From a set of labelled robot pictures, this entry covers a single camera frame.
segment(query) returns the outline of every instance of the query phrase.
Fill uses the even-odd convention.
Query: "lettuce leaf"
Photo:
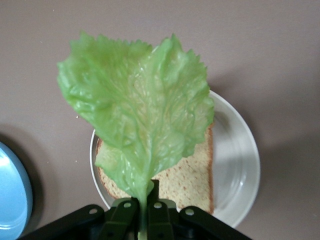
[[[207,69],[175,35],[153,48],[81,32],[70,46],[57,64],[62,95],[104,142],[96,166],[144,202],[150,179],[205,140],[214,117]]]

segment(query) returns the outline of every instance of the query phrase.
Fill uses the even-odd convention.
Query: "plate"
[[[28,174],[18,157],[0,142],[0,239],[17,239],[32,211]]]
[[[235,228],[250,211],[259,188],[260,158],[255,139],[240,114],[221,96],[214,99],[213,127],[213,216]],[[99,180],[94,162],[98,137],[92,133],[90,166],[94,184],[105,205],[114,199]]]

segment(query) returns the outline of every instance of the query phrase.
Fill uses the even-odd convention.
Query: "toast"
[[[195,146],[192,156],[182,158],[176,165],[158,173],[153,179],[159,180],[159,198],[173,200],[179,209],[197,206],[213,214],[213,132],[210,125],[205,132],[205,141]],[[96,154],[103,141],[99,138]],[[117,187],[98,167],[101,183],[114,199],[128,198],[128,194]]]

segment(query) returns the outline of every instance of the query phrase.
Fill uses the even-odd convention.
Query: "table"
[[[320,238],[319,0],[0,2],[0,141],[34,191],[24,233],[104,206],[89,163],[93,128],[57,85],[81,30],[157,45],[175,33],[242,115],[261,161],[256,201],[237,227],[255,240]]]

